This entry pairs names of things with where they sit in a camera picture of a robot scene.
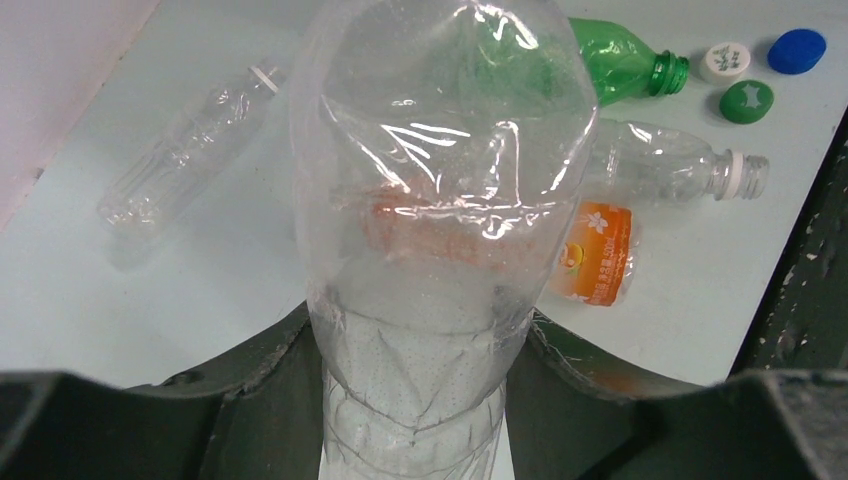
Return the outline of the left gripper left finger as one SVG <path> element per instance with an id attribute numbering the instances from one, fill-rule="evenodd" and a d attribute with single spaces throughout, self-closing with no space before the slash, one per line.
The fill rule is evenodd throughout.
<path id="1" fill-rule="evenodd" d="M 1 376 L 5 479 L 315 479 L 322 362 L 305 305 L 158 385 Z"/>

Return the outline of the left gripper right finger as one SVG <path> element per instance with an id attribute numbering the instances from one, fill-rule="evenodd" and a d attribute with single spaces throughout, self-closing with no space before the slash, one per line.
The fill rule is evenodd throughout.
<path id="1" fill-rule="evenodd" d="M 624 361 L 535 312 L 507 380 L 519 479 L 843 479 L 847 375 L 748 370 L 711 386 Z"/>

